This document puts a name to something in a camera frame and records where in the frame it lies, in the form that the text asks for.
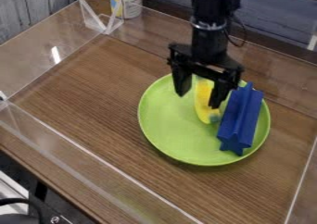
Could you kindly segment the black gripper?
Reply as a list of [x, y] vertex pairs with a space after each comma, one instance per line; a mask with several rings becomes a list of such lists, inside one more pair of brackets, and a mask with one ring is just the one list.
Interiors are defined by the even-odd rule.
[[238, 87], [244, 66], [228, 54], [228, 30], [193, 28], [191, 43], [170, 43], [167, 64], [171, 67], [175, 93], [182, 97], [191, 88], [191, 76], [213, 81], [209, 106], [217, 109], [232, 88]]

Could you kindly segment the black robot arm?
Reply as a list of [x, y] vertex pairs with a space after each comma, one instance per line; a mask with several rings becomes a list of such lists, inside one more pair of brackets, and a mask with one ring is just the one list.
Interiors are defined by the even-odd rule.
[[238, 88], [244, 66], [228, 54], [229, 30], [241, 0], [191, 0], [191, 43], [169, 44], [175, 93], [191, 88], [191, 76], [214, 82], [209, 106], [215, 109]]

